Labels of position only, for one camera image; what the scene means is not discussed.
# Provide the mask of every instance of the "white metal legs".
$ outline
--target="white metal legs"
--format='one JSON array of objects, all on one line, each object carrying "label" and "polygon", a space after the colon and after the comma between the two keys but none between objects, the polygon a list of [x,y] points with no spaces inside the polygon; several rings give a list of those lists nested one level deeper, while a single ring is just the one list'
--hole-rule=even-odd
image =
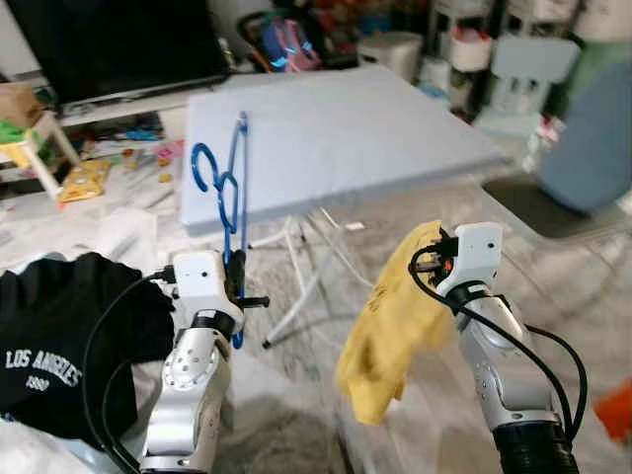
[{"label": "white metal legs", "polygon": [[309,299],[309,296],[314,292],[314,289],[316,289],[318,282],[323,272],[325,271],[325,269],[328,267],[329,263],[331,262],[332,257],[334,256],[337,257],[338,260],[340,260],[340,262],[349,270],[349,272],[355,278],[357,278],[357,280],[360,281],[362,284],[372,287],[372,283],[368,279],[366,279],[364,276],[362,276],[362,274],[354,267],[354,265],[350,262],[350,260],[345,255],[344,248],[343,248],[343,245],[344,245],[343,232],[342,232],[341,226],[332,218],[331,215],[329,215],[329,213],[325,209],[321,209],[321,211],[323,215],[325,216],[327,222],[331,225],[332,229],[335,231],[336,239],[331,239],[325,232],[323,232],[323,230],[318,226],[318,223],[315,221],[315,219],[311,215],[305,214],[302,216],[302,218],[307,222],[307,224],[329,247],[329,251],[327,252],[326,256],[322,259],[320,265],[318,265],[316,269],[311,273],[310,278],[307,283],[305,283],[305,279],[303,278],[303,275],[298,266],[296,249],[294,245],[292,244],[291,233],[290,233],[291,224],[292,224],[291,217],[289,217],[285,221],[285,224],[283,225],[283,228],[280,230],[280,232],[270,237],[267,237],[265,239],[261,239],[259,241],[253,242],[250,245],[250,248],[256,249],[257,247],[262,247],[264,245],[267,245],[279,240],[284,240],[285,245],[287,247],[287,251],[289,253],[289,257],[292,261],[294,272],[296,274],[296,281],[298,282],[298,286],[301,291],[300,296],[294,302],[294,304],[292,304],[291,308],[289,308],[289,310],[285,313],[285,315],[278,322],[278,324],[276,324],[276,326],[274,326],[272,330],[266,335],[266,339],[264,340],[264,343],[263,343],[264,349],[267,349],[271,345],[276,343],[283,329],[285,329],[285,327],[289,323],[291,323],[293,319],[298,315],[300,309],[307,302],[307,300]]}]

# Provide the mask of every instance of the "television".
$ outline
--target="television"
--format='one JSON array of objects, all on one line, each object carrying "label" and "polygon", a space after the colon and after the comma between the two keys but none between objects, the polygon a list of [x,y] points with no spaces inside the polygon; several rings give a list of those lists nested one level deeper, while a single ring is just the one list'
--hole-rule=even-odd
[{"label": "television", "polygon": [[217,82],[205,0],[7,0],[61,104]]}]

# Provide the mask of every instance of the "white shelf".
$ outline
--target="white shelf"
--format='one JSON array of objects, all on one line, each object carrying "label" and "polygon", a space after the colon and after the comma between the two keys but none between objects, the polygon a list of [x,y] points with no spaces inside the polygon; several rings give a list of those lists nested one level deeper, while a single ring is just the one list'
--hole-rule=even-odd
[{"label": "white shelf", "polygon": [[304,74],[321,74],[323,72],[297,74],[240,74],[229,77],[224,83],[216,86],[195,87],[183,91],[170,92],[157,96],[135,99],[128,102],[117,102],[107,105],[88,106],[91,109],[84,114],[69,115],[61,118],[61,126],[80,125],[94,121],[117,119],[120,117],[146,114],[150,112],[183,109],[189,97],[206,94],[209,91],[236,89],[249,86],[271,84],[277,81],[292,80]]}]

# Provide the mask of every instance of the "marble floor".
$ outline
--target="marble floor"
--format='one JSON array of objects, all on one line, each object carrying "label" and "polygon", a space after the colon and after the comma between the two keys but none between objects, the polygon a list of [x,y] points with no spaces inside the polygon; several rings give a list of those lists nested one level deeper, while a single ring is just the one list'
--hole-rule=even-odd
[{"label": "marble floor", "polygon": [[[21,204],[0,220],[0,261],[10,268],[42,249],[42,239],[72,258],[100,248],[116,212],[142,215],[140,250],[125,249],[125,263],[145,271],[163,265],[174,252],[217,247],[216,236],[189,239],[177,222],[177,200],[131,210],[135,200],[86,205],[63,216]],[[499,220],[471,182],[402,193],[331,209],[340,222],[365,228],[346,237],[350,258],[375,280],[398,242],[419,222],[442,219],[446,228],[479,220]],[[35,225],[40,235],[33,236]],[[282,221],[252,226],[255,239],[280,229]],[[326,254],[319,238],[304,228],[299,262],[307,271]],[[26,236],[16,241],[16,235]],[[564,336],[589,371],[589,404],[632,373],[632,246],[629,235],[589,247],[547,248],[507,227],[497,291],[519,308],[522,318]],[[287,252],[280,245],[249,253],[247,292],[266,293],[268,309],[247,314],[246,343],[233,357],[215,469],[218,473],[500,473],[498,454],[475,397],[472,375],[455,343],[438,352],[419,352],[402,401],[392,404],[383,426],[358,425],[332,377],[347,334],[368,297],[337,261],[325,271],[318,293],[307,302],[284,339],[264,351],[264,334],[299,294]],[[572,361],[555,345],[536,340],[539,353],[558,373],[572,403],[578,382]],[[631,472],[630,452],[607,438],[591,407],[574,452],[584,474]],[[90,472],[52,439],[17,424],[0,423],[0,474]]]}]

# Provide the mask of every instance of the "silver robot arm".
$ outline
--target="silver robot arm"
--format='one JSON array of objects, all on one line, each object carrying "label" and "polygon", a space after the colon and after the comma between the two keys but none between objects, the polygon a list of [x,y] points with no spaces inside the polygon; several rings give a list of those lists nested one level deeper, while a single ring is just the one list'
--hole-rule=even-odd
[{"label": "silver robot arm", "polygon": [[235,288],[243,284],[244,260],[238,256],[231,261],[237,267],[241,261],[236,276],[226,274],[215,252],[181,254],[174,260],[179,296],[192,325],[179,334],[163,365],[162,390],[140,462],[142,473],[211,472],[219,411],[230,384],[230,338],[243,328],[243,307],[268,305],[267,298],[236,297]]},{"label": "silver robot arm", "polygon": [[[502,296],[493,295],[503,232],[493,222],[461,225],[445,255],[435,254],[419,272],[432,273],[436,293],[505,330],[533,351],[528,330]],[[496,331],[455,311],[459,347],[472,369],[483,414],[506,474],[577,473],[570,443],[553,407],[544,373]]]}]

